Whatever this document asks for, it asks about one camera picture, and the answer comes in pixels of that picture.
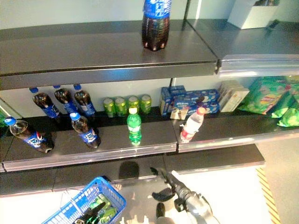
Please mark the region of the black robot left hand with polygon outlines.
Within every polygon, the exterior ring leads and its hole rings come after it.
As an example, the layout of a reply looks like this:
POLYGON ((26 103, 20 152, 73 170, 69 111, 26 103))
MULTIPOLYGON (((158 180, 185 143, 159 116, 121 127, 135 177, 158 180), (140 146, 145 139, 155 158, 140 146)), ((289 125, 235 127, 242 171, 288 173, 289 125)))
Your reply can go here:
POLYGON ((75 224, 91 224, 92 221, 97 219, 98 212, 106 205, 105 202, 102 202, 101 204, 97 205, 93 209, 88 208, 84 214, 79 217, 74 223, 75 224))

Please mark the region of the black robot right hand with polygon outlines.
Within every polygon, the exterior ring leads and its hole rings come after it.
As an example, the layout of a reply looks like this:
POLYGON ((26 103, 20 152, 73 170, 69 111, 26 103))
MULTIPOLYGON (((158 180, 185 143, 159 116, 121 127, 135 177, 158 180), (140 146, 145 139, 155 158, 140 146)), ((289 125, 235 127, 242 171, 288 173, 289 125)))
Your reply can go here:
POLYGON ((160 192, 153 192, 152 197, 159 202, 166 202, 174 197, 177 194, 180 201, 183 203, 186 201, 185 199, 185 190, 187 187, 179 181, 173 174, 167 172, 163 168, 154 168, 150 167, 151 172, 154 175, 161 176, 164 178, 165 183, 170 185, 170 188, 167 187, 160 192))

